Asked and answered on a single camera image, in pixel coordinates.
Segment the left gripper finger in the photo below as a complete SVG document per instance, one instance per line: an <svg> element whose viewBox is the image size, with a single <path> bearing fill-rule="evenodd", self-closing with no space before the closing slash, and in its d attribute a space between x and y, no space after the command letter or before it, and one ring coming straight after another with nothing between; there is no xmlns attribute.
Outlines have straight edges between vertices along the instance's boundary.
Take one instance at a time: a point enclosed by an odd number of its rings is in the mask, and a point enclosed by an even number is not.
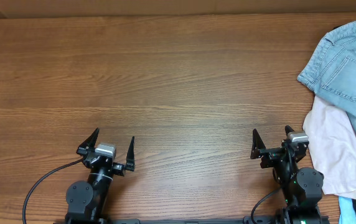
<svg viewBox="0 0 356 224"><path fill-rule="evenodd" d="M131 172L134 172L135 170L134 136L131 138L129 149L127 151L125 169Z"/></svg>
<svg viewBox="0 0 356 224"><path fill-rule="evenodd" d="M87 149L87 148L94 148L96 144L96 140L98 138L100 129L96 128L94 132L86 139L84 140L81 145L79 145L80 149Z"/></svg>

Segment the light blue denim shorts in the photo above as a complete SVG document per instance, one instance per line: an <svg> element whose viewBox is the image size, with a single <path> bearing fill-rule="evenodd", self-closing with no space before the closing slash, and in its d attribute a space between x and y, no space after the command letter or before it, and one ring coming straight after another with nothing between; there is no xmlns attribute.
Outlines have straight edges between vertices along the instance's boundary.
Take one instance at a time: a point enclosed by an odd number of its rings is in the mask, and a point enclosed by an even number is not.
<svg viewBox="0 0 356 224"><path fill-rule="evenodd" d="M344 110L356 133L356 21L326 33L297 79Z"/></svg>

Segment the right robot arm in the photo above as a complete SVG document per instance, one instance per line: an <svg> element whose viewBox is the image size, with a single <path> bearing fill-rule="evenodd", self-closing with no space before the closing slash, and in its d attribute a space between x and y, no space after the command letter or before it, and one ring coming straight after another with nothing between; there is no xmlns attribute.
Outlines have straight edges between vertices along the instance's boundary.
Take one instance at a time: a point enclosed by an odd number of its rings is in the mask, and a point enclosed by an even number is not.
<svg viewBox="0 0 356 224"><path fill-rule="evenodd" d="M310 167L299 168L297 163L306 156L309 137L304 132L296 132L285 126L286 139L280 147L268 149L258 131L252 132L251 159L261 159L262 169L272 168L273 177L279 188L259 200L253 207L250 220L257 223L256 209L272 195L281 191L286 206L276 211L269 223L329 223L327 216L322 216L318 202L322 199L324 175Z"/></svg>

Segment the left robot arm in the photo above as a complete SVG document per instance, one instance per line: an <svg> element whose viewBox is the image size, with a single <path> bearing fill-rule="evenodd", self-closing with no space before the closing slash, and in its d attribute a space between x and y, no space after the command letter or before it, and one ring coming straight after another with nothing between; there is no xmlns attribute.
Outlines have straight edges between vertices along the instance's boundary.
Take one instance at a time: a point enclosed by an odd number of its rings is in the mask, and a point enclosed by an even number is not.
<svg viewBox="0 0 356 224"><path fill-rule="evenodd" d="M125 176L126 171L135 170L134 138L131 139L126 155L126 162L115 161L116 146L113 144L96 144L99 129L83 141L77 149L82 156L81 163L90 169L88 179L73 183L67 190L68 211L65 223L111 223L103 213L113 177Z"/></svg>

